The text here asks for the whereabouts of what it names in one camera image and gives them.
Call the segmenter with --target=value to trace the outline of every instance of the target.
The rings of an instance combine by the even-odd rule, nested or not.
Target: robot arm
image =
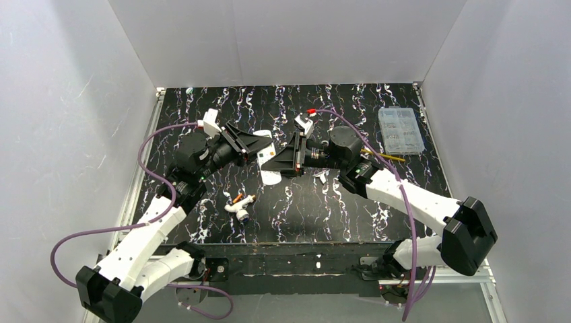
[[[83,307],[106,322],[132,322],[142,303],[171,281],[199,273],[202,251],[189,243],[179,244],[167,255],[153,262],[149,258],[206,192],[204,180],[234,162],[243,166],[254,160],[258,151],[271,144],[271,138],[240,131],[230,124],[215,123],[216,110],[209,110],[199,127],[205,133],[185,136],[167,180],[176,196],[165,185],[157,191],[139,223],[144,227],[131,230],[123,241],[95,268],[84,266],[76,275],[77,290]],[[149,221],[163,212],[175,198],[174,207],[160,220]]]
[[[304,167],[339,169],[339,181],[351,193],[382,202],[406,213],[399,186],[403,185],[415,219],[430,227],[437,236],[417,241],[417,266],[448,265],[463,275],[474,275],[498,239],[483,204],[468,197],[461,202],[424,190],[406,180],[397,182],[389,170],[362,157],[363,143],[349,127],[335,127],[329,144],[308,138],[313,123],[307,113],[296,118],[300,132],[288,146],[262,166],[294,177]],[[412,267],[412,241],[395,242],[376,263],[371,273],[399,277]]]

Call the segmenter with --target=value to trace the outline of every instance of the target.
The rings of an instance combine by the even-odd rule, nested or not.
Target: clear plastic box
[[[424,151],[424,142],[412,108],[381,108],[378,122],[385,153],[413,155]]]

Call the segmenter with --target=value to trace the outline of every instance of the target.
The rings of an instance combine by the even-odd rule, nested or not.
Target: black table surface
[[[401,156],[395,161],[402,178],[436,194],[449,196],[444,173],[436,154],[426,119],[411,84],[289,85],[255,87],[202,87],[167,89],[157,129],[201,119],[209,108],[219,110],[218,122],[233,121],[243,131],[268,129],[276,150],[292,138],[294,118],[309,108],[334,109],[353,122],[373,147],[382,151],[378,110],[390,106],[413,108],[426,150],[420,155]],[[312,137],[328,139],[328,131],[342,122],[330,114],[314,117]],[[165,174],[180,138],[190,129],[175,129],[158,135],[147,165]],[[366,200],[346,191],[336,179],[338,171],[327,172],[322,184],[312,175],[321,170],[306,169],[305,175],[282,178],[279,184],[264,186],[258,163],[239,168],[226,166],[207,179],[207,193],[172,230],[169,244],[261,242],[380,242],[409,238],[405,214],[382,203]],[[159,182],[143,179],[134,221],[149,205]],[[256,194],[248,206],[250,221],[243,225],[224,205],[239,193]],[[419,236],[432,230],[416,224]]]

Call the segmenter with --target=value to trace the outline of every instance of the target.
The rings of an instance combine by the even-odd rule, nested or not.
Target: white wall
[[[486,205],[510,322],[568,322],[571,2],[468,0],[423,93],[452,192]]]
[[[49,254],[117,222],[155,90],[105,0],[3,1],[0,88],[0,320],[80,322]],[[64,245],[63,273],[75,280],[109,242]]]
[[[110,0],[155,86],[424,79],[466,0]]]

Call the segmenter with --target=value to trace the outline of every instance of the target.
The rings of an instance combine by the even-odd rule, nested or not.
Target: yellow pencil
[[[369,154],[371,154],[371,155],[373,154],[373,152],[370,151],[370,150],[368,150],[368,149],[361,149],[361,152],[362,152],[362,153],[369,153]],[[379,153],[379,155],[381,155],[381,156],[383,156],[383,157],[385,157],[385,158],[387,158],[387,159],[396,160],[396,161],[398,161],[398,162],[405,162],[405,160],[404,160],[403,158],[400,158],[400,157],[395,157],[395,156],[391,156],[391,155],[385,155],[385,154],[383,154],[383,153]]]

